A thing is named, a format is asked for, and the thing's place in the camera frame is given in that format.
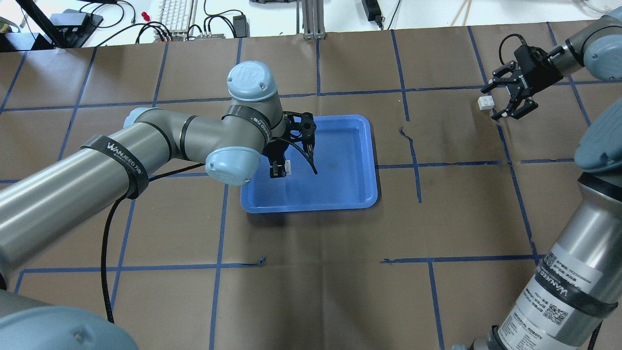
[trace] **table surface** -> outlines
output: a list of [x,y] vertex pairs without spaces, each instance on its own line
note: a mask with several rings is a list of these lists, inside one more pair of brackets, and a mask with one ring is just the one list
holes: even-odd
[[[369,120],[378,202],[251,215],[239,188],[200,169],[154,182],[121,205],[112,225],[118,324],[141,349],[450,349],[507,315],[580,202],[572,158],[581,135],[622,95],[622,83],[583,71],[536,95],[540,107],[530,115],[496,123],[476,100],[498,66],[497,45],[518,32],[552,47],[586,25],[0,54],[0,188],[92,135],[115,132],[139,106],[219,118],[229,104],[229,69],[261,60],[285,110]],[[511,45],[505,50],[510,55]],[[498,107],[507,102],[502,90],[493,95]],[[160,172],[183,165],[172,161]],[[104,315],[105,215],[32,262],[11,290]],[[261,257],[259,266],[240,265]],[[598,349],[619,348],[621,321],[619,311],[605,321]]]

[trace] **keyboard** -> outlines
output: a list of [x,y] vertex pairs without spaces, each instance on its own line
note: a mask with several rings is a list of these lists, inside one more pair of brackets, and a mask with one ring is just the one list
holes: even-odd
[[174,37],[186,37],[194,24],[198,0],[160,0],[156,21],[164,23]]

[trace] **label sticker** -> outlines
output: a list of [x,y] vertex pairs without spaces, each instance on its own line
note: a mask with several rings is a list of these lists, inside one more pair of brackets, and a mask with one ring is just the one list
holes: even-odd
[[557,299],[535,279],[531,279],[516,301],[516,306],[541,330],[556,336],[574,308]]
[[553,339],[515,306],[498,329],[499,338],[508,350],[577,350],[573,346]]
[[544,257],[544,263],[584,293],[589,293],[603,276],[602,272],[573,257],[557,243]]

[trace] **white desk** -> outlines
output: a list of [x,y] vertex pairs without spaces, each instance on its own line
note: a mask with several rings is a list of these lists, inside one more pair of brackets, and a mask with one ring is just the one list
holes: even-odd
[[[203,12],[203,0],[198,0],[196,23],[202,26],[205,18]],[[622,0],[590,0],[593,6],[600,8],[615,8],[622,6]],[[142,22],[142,11],[156,19],[156,0],[129,0],[137,11],[137,22]],[[383,15],[386,17],[385,25],[388,26],[391,15],[397,4],[397,0],[379,0]],[[424,28],[424,27],[447,27],[451,24],[460,9],[463,0],[402,0],[397,12],[392,29]],[[85,2],[77,0],[38,0],[38,6],[46,15],[60,13],[65,9],[79,9]],[[125,5],[126,16],[124,20],[110,29],[98,29],[86,42],[87,46],[94,46],[105,38],[114,34],[123,27],[128,26],[132,17],[131,9]],[[237,8],[246,14],[251,36],[274,36],[296,34],[296,3],[288,4],[255,4],[248,0],[230,1],[207,1],[209,13],[221,12],[227,9]],[[5,13],[9,19],[21,21],[19,7],[13,0],[0,0],[0,13]],[[464,21],[463,10],[456,21],[460,26]],[[116,6],[106,6],[97,14],[104,17],[102,25],[111,24],[118,20],[121,11]],[[601,14],[587,8],[581,0],[473,0],[470,13],[466,19],[466,25],[477,26],[486,24],[510,24],[510,23],[533,23],[533,22],[558,22],[577,21],[584,19],[596,19]],[[39,28],[32,20],[30,27],[34,32]],[[351,32],[351,31],[377,31],[377,25],[367,22],[363,5],[360,0],[324,0],[324,23],[327,32]],[[231,37],[229,29],[220,20],[212,22],[213,33],[225,33]],[[132,44],[140,27],[127,30],[108,42],[108,45]],[[150,42],[151,35],[144,34],[142,42]]]

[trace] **metal stand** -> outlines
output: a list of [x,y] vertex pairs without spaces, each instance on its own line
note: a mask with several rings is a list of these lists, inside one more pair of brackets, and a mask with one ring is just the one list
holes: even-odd
[[302,26],[305,39],[324,39],[324,0],[302,0]]

